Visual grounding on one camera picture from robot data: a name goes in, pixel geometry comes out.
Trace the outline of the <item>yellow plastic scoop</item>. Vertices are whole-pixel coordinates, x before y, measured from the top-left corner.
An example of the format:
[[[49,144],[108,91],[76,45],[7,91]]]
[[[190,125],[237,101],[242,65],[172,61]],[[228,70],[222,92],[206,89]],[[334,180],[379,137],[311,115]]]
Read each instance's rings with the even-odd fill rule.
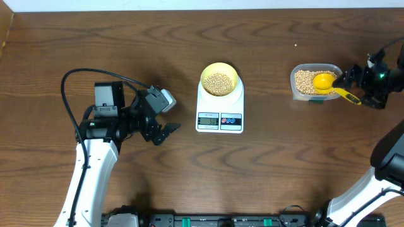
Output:
[[[362,104],[360,99],[357,98],[352,93],[350,93],[342,88],[334,88],[332,86],[332,83],[334,82],[334,80],[335,80],[335,78],[331,74],[322,73],[322,74],[318,74],[317,76],[315,76],[312,83],[313,83],[314,89],[320,94],[327,94],[327,93],[331,93],[332,91],[335,91],[337,94],[339,94],[342,98],[348,100],[350,103],[353,103],[355,105]]]

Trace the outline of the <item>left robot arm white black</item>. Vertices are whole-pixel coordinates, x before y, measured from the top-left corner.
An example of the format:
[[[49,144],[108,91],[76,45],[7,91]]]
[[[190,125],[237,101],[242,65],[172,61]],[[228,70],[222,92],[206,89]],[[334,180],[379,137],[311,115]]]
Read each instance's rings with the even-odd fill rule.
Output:
[[[155,119],[176,104],[168,90],[151,86],[136,91],[127,107],[123,86],[122,81],[95,84],[95,104],[87,108],[76,133],[76,163],[56,226],[101,226],[110,174],[123,141],[140,132],[158,146],[180,128]]]

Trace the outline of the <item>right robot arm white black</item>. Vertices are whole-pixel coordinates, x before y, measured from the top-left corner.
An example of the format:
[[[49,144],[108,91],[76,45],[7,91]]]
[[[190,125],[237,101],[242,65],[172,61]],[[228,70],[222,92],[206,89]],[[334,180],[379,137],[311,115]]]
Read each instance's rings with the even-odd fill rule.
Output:
[[[324,83],[355,105],[382,110],[389,94],[403,91],[403,51],[397,66],[390,69],[384,62],[386,49],[403,38],[381,47],[369,55],[367,65],[355,64],[349,71]],[[371,166],[359,181],[342,195],[328,201],[311,220],[311,226],[357,226],[364,217],[379,206],[403,195],[403,123],[389,131],[375,146]]]

